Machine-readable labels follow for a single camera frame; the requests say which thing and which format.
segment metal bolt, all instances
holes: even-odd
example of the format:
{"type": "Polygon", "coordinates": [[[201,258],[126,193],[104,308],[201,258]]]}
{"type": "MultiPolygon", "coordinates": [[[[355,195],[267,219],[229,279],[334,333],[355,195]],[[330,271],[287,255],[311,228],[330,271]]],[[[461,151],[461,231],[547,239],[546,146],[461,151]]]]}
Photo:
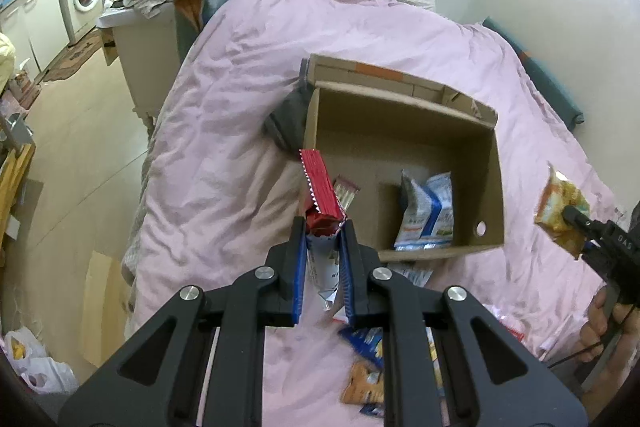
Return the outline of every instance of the metal bolt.
{"type": "Polygon", "coordinates": [[[447,290],[447,296],[452,301],[463,301],[466,299],[466,290],[460,286],[452,286],[447,290]]]}
{"type": "Polygon", "coordinates": [[[391,270],[383,267],[374,268],[373,279],[377,279],[379,281],[388,281],[389,279],[391,279],[391,270]]]}
{"type": "Polygon", "coordinates": [[[271,279],[274,275],[276,275],[276,272],[271,266],[260,266],[255,269],[255,276],[258,279],[271,279]]]}
{"type": "Polygon", "coordinates": [[[180,299],[183,301],[193,301],[198,295],[200,295],[200,290],[196,286],[185,286],[180,290],[180,299]]]}

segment bed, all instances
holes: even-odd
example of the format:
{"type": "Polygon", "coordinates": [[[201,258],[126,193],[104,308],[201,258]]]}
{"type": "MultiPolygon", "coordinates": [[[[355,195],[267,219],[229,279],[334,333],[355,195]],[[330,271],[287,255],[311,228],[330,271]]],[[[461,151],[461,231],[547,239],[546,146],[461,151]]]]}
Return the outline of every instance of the bed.
{"type": "MultiPolygon", "coordinates": [[[[520,321],[536,356],[568,346],[602,282],[533,225],[548,162],[583,190],[592,217],[616,218],[613,195],[503,38],[396,0],[229,0],[209,21],[150,143],[124,259],[131,330],[187,283],[227,285],[287,239],[302,169],[262,122],[311,53],[432,78],[497,111],[505,245],[442,262],[430,287],[461,284],[520,321]]],[[[339,402],[354,354],[310,284],[300,325],[266,334],[263,425],[379,425],[339,402]]]]}

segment beige floor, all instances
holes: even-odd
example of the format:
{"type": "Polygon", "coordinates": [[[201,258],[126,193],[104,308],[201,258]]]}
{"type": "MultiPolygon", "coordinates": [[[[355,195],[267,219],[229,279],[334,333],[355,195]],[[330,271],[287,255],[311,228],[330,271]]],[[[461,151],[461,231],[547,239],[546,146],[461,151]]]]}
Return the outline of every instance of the beige floor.
{"type": "Polygon", "coordinates": [[[89,259],[123,256],[140,196],[146,129],[132,107],[119,60],[107,67],[98,51],[44,86],[27,118],[37,149],[18,241],[5,240],[2,329],[40,333],[81,381],[94,370],[78,351],[89,259]]]}

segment white cabinet door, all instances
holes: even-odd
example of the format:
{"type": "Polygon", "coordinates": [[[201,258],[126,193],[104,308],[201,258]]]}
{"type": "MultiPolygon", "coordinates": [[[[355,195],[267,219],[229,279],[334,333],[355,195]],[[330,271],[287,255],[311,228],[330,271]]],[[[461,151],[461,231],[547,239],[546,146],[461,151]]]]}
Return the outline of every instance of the white cabinet door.
{"type": "Polygon", "coordinates": [[[58,0],[22,0],[33,54],[45,71],[56,55],[69,44],[58,0]]]}
{"type": "Polygon", "coordinates": [[[22,0],[15,0],[0,12],[0,32],[9,37],[11,44],[14,45],[16,68],[23,60],[29,59],[24,68],[27,70],[29,78],[34,80],[40,73],[40,69],[31,52],[31,43],[22,11],[22,0]]]}

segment rug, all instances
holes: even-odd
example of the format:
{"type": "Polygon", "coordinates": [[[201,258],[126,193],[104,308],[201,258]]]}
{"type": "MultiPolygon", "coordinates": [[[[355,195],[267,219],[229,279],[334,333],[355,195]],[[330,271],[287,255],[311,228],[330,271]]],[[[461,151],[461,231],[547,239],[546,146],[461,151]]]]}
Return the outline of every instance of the rug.
{"type": "Polygon", "coordinates": [[[100,30],[94,28],[76,42],[76,44],[69,47],[65,54],[51,65],[49,71],[42,77],[42,81],[53,82],[54,80],[66,80],[72,74],[76,73],[101,46],[102,38],[100,37],[100,30]]]}

